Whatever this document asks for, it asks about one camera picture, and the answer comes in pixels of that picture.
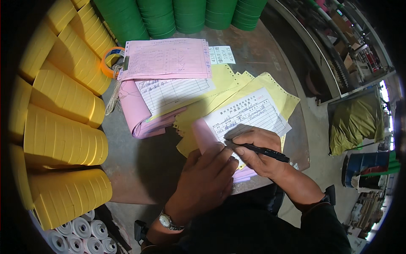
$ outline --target black pen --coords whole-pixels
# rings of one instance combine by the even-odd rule
[[[224,138],[224,139],[227,140],[227,141],[230,141],[231,143],[233,143],[235,145],[244,146],[244,147],[248,148],[251,151],[254,151],[256,153],[269,156],[269,157],[274,158],[274,159],[276,159],[278,161],[282,161],[282,162],[289,162],[290,161],[290,159],[288,157],[286,157],[284,154],[279,153],[277,151],[274,151],[272,149],[259,148],[257,146],[251,145],[251,144],[236,144],[236,143],[233,142],[233,139],[226,139],[226,138]]]

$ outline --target left hand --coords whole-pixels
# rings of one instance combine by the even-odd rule
[[[165,206],[165,213],[177,226],[212,210],[231,194],[233,174],[238,160],[230,157],[232,149],[216,143],[203,155],[199,150],[189,154],[177,189]]]

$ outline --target metal table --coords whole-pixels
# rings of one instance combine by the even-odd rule
[[[230,45],[237,64],[231,64],[234,72],[245,70],[254,76],[270,73],[288,93],[297,96],[297,91],[282,54],[261,21],[256,29],[246,32],[230,26],[226,30],[205,27],[201,32],[174,37],[206,39],[210,46]],[[114,87],[111,85],[102,96],[109,100]],[[302,108],[298,104],[288,120],[292,130],[285,140],[284,153],[299,170],[309,168],[309,144]],[[124,115],[119,107],[104,118],[101,128],[105,132],[109,154],[101,165],[113,188],[112,202],[130,204],[165,203],[176,189],[180,172],[186,159],[176,145],[181,140],[174,128],[166,128],[163,135],[147,139],[131,136]],[[268,178],[251,177],[250,181],[234,184],[233,194],[257,189],[270,184]]]

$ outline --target orange tape roll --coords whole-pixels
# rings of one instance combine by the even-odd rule
[[[106,53],[104,53],[104,56],[101,59],[101,64],[100,64],[101,71],[104,73],[104,75],[106,75],[109,78],[113,78],[113,76],[114,76],[113,70],[107,66],[106,58],[108,58],[109,56],[114,55],[114,54],[119,54],[120,56],[124,56],[124,50],[125,49],[122,47],[112,47]]]

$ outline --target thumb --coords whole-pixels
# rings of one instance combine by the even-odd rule
[[[249,164],[254,170],[257,170],[262,166],[261,159],[254,151],[251,151],[243,146],[239,146],[235,149],[235,152],[246,164]]]

